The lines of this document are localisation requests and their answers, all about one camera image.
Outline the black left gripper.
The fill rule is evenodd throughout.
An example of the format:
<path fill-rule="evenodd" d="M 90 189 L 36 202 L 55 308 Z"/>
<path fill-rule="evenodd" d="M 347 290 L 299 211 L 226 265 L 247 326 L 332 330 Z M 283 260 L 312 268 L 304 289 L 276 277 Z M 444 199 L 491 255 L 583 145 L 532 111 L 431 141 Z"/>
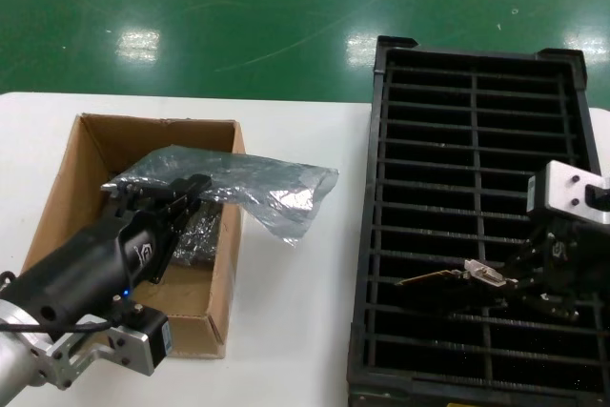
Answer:
<path fill-rule="evenodd" d="M 11 281 L 1 299 L 50 334 L 72 331 L 84 315 L 102 316 L 116 295 L 161 280 L 211 184 L 209 176 L 194 174 L 164 188 L 134 182 L 105 188 L 103 217 Z M 147 205 L 154 213 L 138 211 Z"/>

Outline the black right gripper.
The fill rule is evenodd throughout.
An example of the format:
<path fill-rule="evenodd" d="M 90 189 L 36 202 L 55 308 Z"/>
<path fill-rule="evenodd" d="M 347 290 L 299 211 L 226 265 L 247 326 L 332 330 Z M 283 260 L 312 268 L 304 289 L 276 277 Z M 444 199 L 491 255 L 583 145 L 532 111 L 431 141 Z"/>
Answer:
<path fill-rule="evenodd" d="M 545 220 L 504 261 L 508 281 L 499 290 L 518 304 L 553 318 L 580 317 L 575 299 L 609 298 L 609 228 L 579 220 Z"/>

